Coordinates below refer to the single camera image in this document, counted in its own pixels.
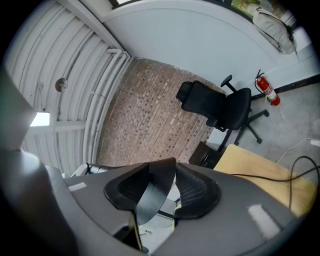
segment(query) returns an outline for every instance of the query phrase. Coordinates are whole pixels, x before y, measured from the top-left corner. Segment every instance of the white bag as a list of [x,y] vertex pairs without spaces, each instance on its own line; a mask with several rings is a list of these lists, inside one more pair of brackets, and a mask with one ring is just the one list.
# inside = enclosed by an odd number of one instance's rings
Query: white bag
[[296,50],[291,28],[271,12],[257,8],[253,15],[253,24],[282,53],[292,54]]

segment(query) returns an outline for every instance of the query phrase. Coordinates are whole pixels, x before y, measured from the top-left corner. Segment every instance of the corrugated metal wall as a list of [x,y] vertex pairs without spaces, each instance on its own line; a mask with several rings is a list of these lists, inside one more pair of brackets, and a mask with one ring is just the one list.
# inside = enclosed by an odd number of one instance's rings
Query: corrugated metal wall
[[[61,4],[42,3],[21,26],[4,61],[31,106],[50,112],[50,126],[31,127],[23,149],[69,175],[81,164],[94,162],[99,121],[103,122],[129,58],[120,49],[110,50]],[[55,89],[60,78],[68,82],[64,92]]]

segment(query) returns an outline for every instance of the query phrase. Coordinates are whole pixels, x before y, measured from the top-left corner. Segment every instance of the brick wall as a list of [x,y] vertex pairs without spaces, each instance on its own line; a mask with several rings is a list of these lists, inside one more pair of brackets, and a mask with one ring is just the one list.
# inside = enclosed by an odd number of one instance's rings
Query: brick wall
[[182,111],[176,99],[182,82],[194,80],[222,92],[188,71],[150,59],[134,59],[106,114],[96,162],[122,166],[175,157],[187,163],[199,142],[205,142],[212,131],[205,117]]

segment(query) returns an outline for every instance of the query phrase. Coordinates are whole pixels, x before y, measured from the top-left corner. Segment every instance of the office chair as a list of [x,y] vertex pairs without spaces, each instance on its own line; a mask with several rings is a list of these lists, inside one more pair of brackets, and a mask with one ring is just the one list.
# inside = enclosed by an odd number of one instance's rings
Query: office chair
[[239,145],[239,140],[246,128],[248,128],[256,137],[256,142],[261,143],[262,139],[257,135],[250,123],[257,118],[265,115],[269,116],[267,110],[263,110],[251,117],[251,90],[242,88],[236,90],[229,82],[232,75],[229,75],[222,83],[221,87],[228,86],[233,93],[226,96],[225,94],[213,90],[199,81],[183,82],[176,98],[182,102],[181,109],[184,111],[200,114],[207,119],[206,125],[217,128],[225,132],[226,136],[220,145],[218,151],[221,152],[226,145],[232,131],[239,130],[234,144]]

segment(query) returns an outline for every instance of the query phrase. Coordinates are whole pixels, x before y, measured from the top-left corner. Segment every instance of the desk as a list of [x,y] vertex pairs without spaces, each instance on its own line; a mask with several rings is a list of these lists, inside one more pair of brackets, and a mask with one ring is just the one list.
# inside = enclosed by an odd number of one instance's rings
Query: desk
[[[230,144],[214,168],[226,174],[247,174],[285,180],[290,178],[290,171],[262,156],[241,147]],[[261,178],[243,177],[266,191],[280,203],[289,206],[290,182],[276,182]],[[316,198],[317,186],[303,177],[292,181],[291,211],[296,217],[307,213]]]

